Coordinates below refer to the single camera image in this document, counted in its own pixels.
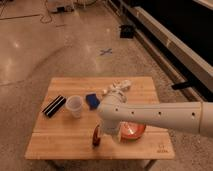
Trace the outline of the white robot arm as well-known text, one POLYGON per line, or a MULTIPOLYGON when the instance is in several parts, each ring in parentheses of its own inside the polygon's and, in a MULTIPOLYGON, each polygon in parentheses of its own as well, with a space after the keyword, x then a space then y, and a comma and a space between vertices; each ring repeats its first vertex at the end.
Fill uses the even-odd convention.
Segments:
POLYGON ((213 102, 131 104, 113 90, 98 106, 98 137, 117 136, 122 122, 132 122, 213 138, 213 102))

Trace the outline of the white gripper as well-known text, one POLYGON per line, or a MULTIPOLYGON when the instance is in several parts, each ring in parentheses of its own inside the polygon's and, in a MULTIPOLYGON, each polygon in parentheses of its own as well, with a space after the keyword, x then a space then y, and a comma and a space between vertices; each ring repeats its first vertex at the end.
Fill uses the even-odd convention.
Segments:
POLYGON ((120 143, 122 140, 121 134, 118 134, 120 130, 119 123, 113 122, 102 122, 100 128, 97 131, 97 138, 101 139, 103 134, 112 135, 113 141, 116 143, 120 143))

